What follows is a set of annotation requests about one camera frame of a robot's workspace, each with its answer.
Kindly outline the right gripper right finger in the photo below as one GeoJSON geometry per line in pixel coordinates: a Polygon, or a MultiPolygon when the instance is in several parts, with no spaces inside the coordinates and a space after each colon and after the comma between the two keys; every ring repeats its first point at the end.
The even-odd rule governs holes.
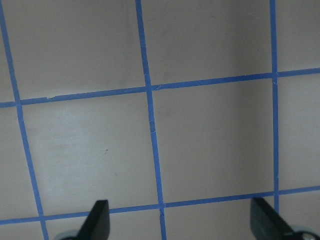
{"type": "Polygon", "coordinates": [[[294,240],[295,232],[262,197],[250,200],[250,230],[256,240],[294,240]]]}

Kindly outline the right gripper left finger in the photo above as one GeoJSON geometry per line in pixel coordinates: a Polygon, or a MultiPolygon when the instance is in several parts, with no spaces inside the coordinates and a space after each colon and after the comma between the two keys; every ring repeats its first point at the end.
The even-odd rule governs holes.
{"type": "Polygon", "coordinates": [[[107,240],[110,236],[108,200],[97,200],[78,231],[76,240],[107,240]]]}

